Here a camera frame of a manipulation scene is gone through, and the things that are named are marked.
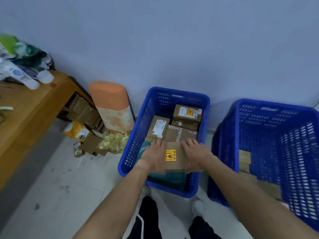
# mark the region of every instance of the yellow and red sticker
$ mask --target yellow and red sticker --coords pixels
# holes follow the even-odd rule
[[[188,115],[188,116],[194,116],[194,110],[193,110],[193,109],[187,109],[186,115]]]
[[[165,150],[165,161],[176,161],[176,150],[175,149]]]

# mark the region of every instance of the black pants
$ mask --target black pants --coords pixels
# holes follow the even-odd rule
[[[221,239],[214,233],[213,228],[199,216],[194,218],[188,232],[191,239]],[[141,238],[142,233],[144,239],[162,239],[156,202],[149,196],[144,197],[135,224],[127,239]]]

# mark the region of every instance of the leg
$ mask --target leg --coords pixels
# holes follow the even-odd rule
[[[188,230],[191,239],[221,239],[217,234],[215,234],[213,228],[204,221],[203,217],[205,209],[204,204],[200,199],[193,202],[192,212],[195,218]]]
[[[135,224],[127,239],[141,238],[141,233],[144,239],[162,239],[156,202],[149,196],[143,198]]]

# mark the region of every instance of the teal plastic package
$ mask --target teal plastic package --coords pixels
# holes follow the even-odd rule
[[[145,149],[150,145],[150,142],[143,142],[135,163],[141,158]],[[184,191],[186,185],[186,176],[187,175],[185,172],[167,172],[166,174],[150,173],[147,180],[170,187],[172,189]]]

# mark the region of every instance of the crate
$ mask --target crate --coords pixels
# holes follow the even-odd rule
[[[197,141],[205,143],[207,123],[209,117],[209,97],[199,93],[186,92],[174,89],[166,89],[161,87],[151,88],[144,100],[142,108],[138,114],[134,128],[130,138],[123,151],[123,155],[118,164],[118,172],[121,176],[126,176],[135,164],[138,152],[142,143],[145,140],[148,129],[154,115],[173,119],[173,113],[176,104],[201,108],[203,110],[202,121],[199,126]],[[187,183],[184,191],[178,191],[163,185],[159,185],[149,180],[146,185],[164,190],[166,192],[176,194],[185,198],[193,197],[198,190],[199,172],[190,173],[187,175]]]
[[[309,107],[242,99],[218,128],[218,157],[239,171],[239,149],[251,153],[250,173],[281,186],[291,211],[319,230],[319,113]],[[212,179],[209,197],[228,205]]]

